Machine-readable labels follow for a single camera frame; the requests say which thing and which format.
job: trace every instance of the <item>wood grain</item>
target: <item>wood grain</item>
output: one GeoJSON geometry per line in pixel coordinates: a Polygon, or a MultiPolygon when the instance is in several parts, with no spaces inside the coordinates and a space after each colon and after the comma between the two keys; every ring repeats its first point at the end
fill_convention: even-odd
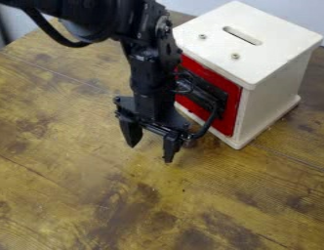
{"type": "Polygon", "coordinates": [[[0,250],[324,249],[324,50],[285,120],[241,151],[207,135],[171,165],[158,136],[126,146],[119,53],[39,31],[0,53],[0,250]]]}

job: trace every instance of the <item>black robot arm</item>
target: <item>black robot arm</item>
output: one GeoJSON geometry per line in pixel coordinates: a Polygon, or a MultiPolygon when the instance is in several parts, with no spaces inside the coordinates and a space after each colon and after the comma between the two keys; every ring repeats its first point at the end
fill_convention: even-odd
{"type": "Polygon", "coordinates": [[[175,70],[182,60],[173,23],[165,6],[155,0],[0,0],[22,9],[46,33],[64,46],[83,47],[108,38],[119,41],[131,65],[132,97],[116,97],[116,117],[128,146],[142,138],[142,129],[163,137],[163,158],[174,159],[183,143],[201,138],[215,118],[223,117],[227,96],[211,95],[205,81],[186,70],[175,70]],[[60,19],[79,39],[68,41],[40,13],[60,19]],[[189,122],[178,114],[177,94],[187,95],[211,112],[202,129],[191,134],[189,122]]]}

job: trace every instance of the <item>red drawer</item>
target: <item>red drawer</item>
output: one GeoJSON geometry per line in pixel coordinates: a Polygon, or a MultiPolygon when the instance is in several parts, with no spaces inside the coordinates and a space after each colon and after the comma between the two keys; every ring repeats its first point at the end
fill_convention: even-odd
{"type": "MultiPolygon", "coordinates": [[[[205,79],[211,85],[218,87],[226,93],[229,93],[229,100],[226,105],[226,111],[223,114],[223,119],[215,119],[213,127],[226,136],[231,137],[234,135],[234,128],[237,123],[242,87],[234,82],[227,80],[223,76],[215,73],[209,68],[203,67],[198,62],[183,55],[183,67],[205,79]]],[[[210,113],[199,107],[191,100],[185,96],[177,96],[178,103],[194,113],[202,120],[209,118],[210,113]]]]}

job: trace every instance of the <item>box lid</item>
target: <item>box lid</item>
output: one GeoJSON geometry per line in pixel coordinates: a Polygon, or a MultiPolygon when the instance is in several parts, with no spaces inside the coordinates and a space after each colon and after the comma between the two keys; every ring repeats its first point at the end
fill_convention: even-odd
{"type": "Polygon", "coordinates": [[[234,1],[175,28],[187,56],[254,89],[322,36],[234,1]]]}

